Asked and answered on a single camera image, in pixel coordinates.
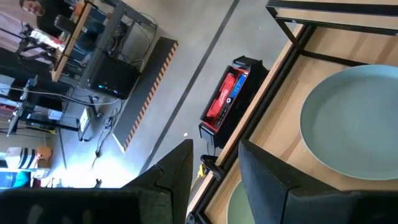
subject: computer tower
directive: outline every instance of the computer tower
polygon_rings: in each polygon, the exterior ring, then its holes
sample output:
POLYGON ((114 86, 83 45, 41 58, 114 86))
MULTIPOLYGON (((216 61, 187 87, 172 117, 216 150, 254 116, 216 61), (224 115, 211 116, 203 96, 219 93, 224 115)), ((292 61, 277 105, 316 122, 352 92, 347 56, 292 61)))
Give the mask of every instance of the computer tower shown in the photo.
POLYGON ((245 56, 233 60, 200 117, 200 137, 224 148, 267 74, 262 60, 245 56))
POLYGON ((136 84, 140 72, 136 67, 101 52, 102 60, 97 63, 97 69, 90 74, 88 86, 100 94, 127 99, 136 84))

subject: person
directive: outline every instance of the person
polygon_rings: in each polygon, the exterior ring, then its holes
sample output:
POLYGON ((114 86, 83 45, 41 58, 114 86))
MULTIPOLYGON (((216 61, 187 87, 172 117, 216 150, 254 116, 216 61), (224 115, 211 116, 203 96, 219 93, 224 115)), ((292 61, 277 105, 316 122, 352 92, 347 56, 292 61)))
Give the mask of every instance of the person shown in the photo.
MULTIPOLYGON (((37 27, 40 30, 54 37, 62 33, 62 30, 54 25, 57 16, 70 18, 73 14, 71 5, 64 0, 19 0, 19 5, 26 12, 36 16, 37 27)), ((77 38, 75 47, 89 54, 94 51, 96 40, 104 32, 105 26, 97 20, 87 19, 85 28, 85 31, 77 38)))

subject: metal frame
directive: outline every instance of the metal frame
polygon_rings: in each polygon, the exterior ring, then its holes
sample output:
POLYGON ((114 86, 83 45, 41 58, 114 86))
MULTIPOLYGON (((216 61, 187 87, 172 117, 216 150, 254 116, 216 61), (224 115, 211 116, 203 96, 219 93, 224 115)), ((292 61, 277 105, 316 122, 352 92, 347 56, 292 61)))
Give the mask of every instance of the metal frame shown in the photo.
POLYGON ((373 34, 384 34, 384 35, 396 35, 398 30, 394 29, 382 29, 375 27, 363 27, 356 25, 347 24, 335 24, 332 22, 318 22, 318 21, 304 21, 297 20, 294 18, 278 17, 276 8, 286 9, 301 9, 310 11, 325 11, 325 12, 339 12, 349 14, 362 14, 362 15, 374 15, 374 16, 398 16, 398 5, 380 5, 380 4, 347 4, 347 3, 327 3, 327 2, 305 2, 305 1, 280 1, 280 0, 269 0, 266 5, 266 9, 269 11, 271 16, 278 23, 279 27, 284 31, 289 40, 293 43, 293 47, 287 52, 285 60, 281 63, 278 70, 275 72, 275 77, 270 83, 270 88, 264 93, 260 99, 258 105, 254 108, 252 115, 249 117, 247 123, 243 127, 243 131, 237 136, 235 142, 231 146, 231 150, 226 155, 226 159, 221 162, 219 169, 223 171, 221 178, 216 179, 215 177, 210 180, 205 191, 201 194, 197 204, 193 210, 188 214, 186 223, 188 224, 210 224, 209 218, 205 214, 206 207, 212 200, 213 196, 217 192, 221 183, 224 181, 225 176, 238 158, 238 144, 242 139, 249 139, 253 133, 258 122, 262 118, 262 115, 268 109, 272 100, 276 96, 279 88, 283 84, 285 78, 289 74, 290 70, 296 63, 297 59, 302 55, 310 58, 324 60, 328 62, 338 63, 349 67, 366 65, 363 62, 356 62, 354 60, 348 60, 345 58, 338 58, 329 55, 323 55, 315 52, 309 52, 304 50, 307 42, 315 32, 317 27, 328 27, 333 29, 352 30, 359 32, 367 32, 373 34), (303 31, 298 35, 294 36, 290 29, 286 26, 286 22, 294 22, 303 24, 303 31))
POLYGON ((86 88, 88 84, 88 80, 90 79, 90 75, 93 73, 92 71, 95 68, 98 68, 98 60, 100 60, 99 54, 106 51, 106 46, 108 42, 112 39, 113 33, 115 29, 118 27, 119 23, 122 22, 122 18, 127 16, 132 20, 132 23, 128 25, 127 32, 125 34, 125 38, 121 40, 119 44, 118 50, 121 50, 123 45, 125 44, 127 37, 129 36, 132 28, 135 24, 139 26, 146 25, 153 30, 157 29, 157 25, 154 24, 150 19, 143 16, 140 12, 136 11, 132 7, 128 6, 126 3, 119 1, 119 0, 111 0, 114 4, 114 10, 112 12, 112 17, 110 20, 105 24, 105 30, 100 35, 99 40, 97 41, 97 48, 93 52, 90 60, 87 63, 84 71, 80 75, 80 79, 77 81, 73 78, 64 77, 63 82, 72 84, 73 86, 79 86, 80 88, 86 88))

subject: floor stripe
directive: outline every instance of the floor stripe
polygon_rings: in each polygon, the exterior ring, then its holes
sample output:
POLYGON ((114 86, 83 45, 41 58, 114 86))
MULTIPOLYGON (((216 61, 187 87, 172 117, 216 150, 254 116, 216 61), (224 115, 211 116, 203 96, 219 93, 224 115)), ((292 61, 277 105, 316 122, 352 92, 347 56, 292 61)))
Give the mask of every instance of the floor stripe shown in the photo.
POLYGON ((221 22, 220 27, 218 28, 215 36, 213 37, 213 40, 211 41, 209 47, 207 48, 204 56, 202 57, 202 59, 199 62, 199 65, 197 67, 197 69, 195 70, 195 72, 193 73, 191 80, 189 81, 187 87, 185 88, 184 93, 182 94, 180 100, 178 101, 177 105, 175 106, 175 109, 173 110, 172 115, 170 116, 169 120, 167 121, 163 131, 161 132, 158 140, 155 143, 155 146, 153 148, 153 150, 150 152, 148 159, 146 160, 144 166, 142 167, 140 174, 142 174, 143 172, 145 172, 148 168, 149 168, 149 164, 152 162, 155 153, 158 151, 160 145, 162 144, 164 137, 166 136, 167 132, 169 131, 172 123, 174 122, 175 117, 177 116, 178 112, 180 111, 182 105, 184 104, 185 100, 187 99, 187 96, 189 94, 189 92, 192 89, 193 84, 196 82, 200 72, 202 71, 203 67, 205 66, 207 60, 209 59, 209 56, 211 54, 211 52, 213 51, 214 47, 217 44, 218 39, 220 38, 221 34, 224 31, 225 26, 227 25, 227 23, 229 22, 229 19, 232 16, 232 13, 235 11, 236 6, 238 5, 238 3, 240 2, 240 0, 234 0, 232 2, 231 7, 228 9, 228 12, 226 13, 223 21, 221 22))

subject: wood grain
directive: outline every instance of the wood grain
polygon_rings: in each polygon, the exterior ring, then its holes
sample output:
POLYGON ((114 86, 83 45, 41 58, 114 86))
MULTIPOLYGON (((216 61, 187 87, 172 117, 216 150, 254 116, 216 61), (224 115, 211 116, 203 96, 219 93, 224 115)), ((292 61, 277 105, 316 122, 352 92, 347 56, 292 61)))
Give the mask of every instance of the wood grain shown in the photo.
MULTIPOLYGON (((298 35, 303 29, 302 25, 297 25, 297 27, 294 30, 294 34, 298 35)), ((285 45, 285 47, 282 49, 281 53, 279 54, 277 60, 273 64, 272 68, 269 70, 267 78, 264 80, 264 83, 260 86, 259 91, 257 94, 254 96, 252 103, 249 105, 248 109, 246 110, 245 114, 243 115, 242 119, 240 120, 238 126, 232 133, 231 137, 229 138, 228 142, 226 143, 224 149, 220 153, 220 155, 217 158, 216 165, 220 165, 221 162, 225 159, 227 153, 229 150, 231 150, 231 146, 234 144, 234 142, 237 140, 239 134, 241 133, 243 126, 247 123, 250 115, 252 114, 254 107, 258 104, 260 98, 264 94, 265 90, 268 88, 272 78, 275 76, 276 71, 279 69, 281 63, 284 61, 284 59, 287 56, 287 52, 292 48, 292 43, 288 41, 285 45)), ((190 212, 193 210, 195 205, 198 203, 199 198, 201 197, 202 193, 206 190, 207 186, 210 183, 210 180, 213 178, 213 173, 210 172, 204 179, 203 183, 199 187, 198 191, 196 192, 195 196, 192 198, 192 201, 188 205, 187 212, 190 212)))
MULTIPOLYGON (((80 20, 76 24, 76 29, 73 32, 73 34, 70 36, 70 41, 69 41, 68 45, 65 47, 65 50, 63 51, 63 53, 65 55, 71 54, 73 48, 75 47, 76 40, 77 40, 78 36, 80 35, 80 32, 88 18, 91 8, 93 7, 90 3, 85 3, 85 4, 86 4, 86 6, 85 6, 82 14, 80 15, 80 20)), ((59 51, 56 53, 56 56, 57 56, 57 60, 58 60, 58 67, 56 70, 53 69, 51 71, 51 77, 52 77, 53 82, 57 82, 60 79, 62 71, 65 68, 65 65, 67 64, 67 61, 68 61, 68 57, 66 57, 66 56, 62 57, 62 53, 59 51)))
POLYGON ((212 200, 205 210, 205 214, 212 223, 226 223, 229 199, 236 185, 242 180, 239 170, 239 161, 236 160, 228 172, 225 180, 220 186, 220 192, 217 192, 219 200, 212 200))
MULTIPOLYGON (((398 61, 395 60, 398 57, 398 37, 319 28, 306 49, 367 63, 398 66, 398 61)), ((337 189, 397 190, 398 180, 360 180, 339 174, 317 161, 303 144, 299 131, 299 113, 305 98, 323 79, 344 68, 346 67, 335 63, 299 57, 250 141, 337 189)), ((234 166, 206 209, 206 214, 213 223, 226 223, 226 208, 232 186, 240 178, 239 167, 234 166)))

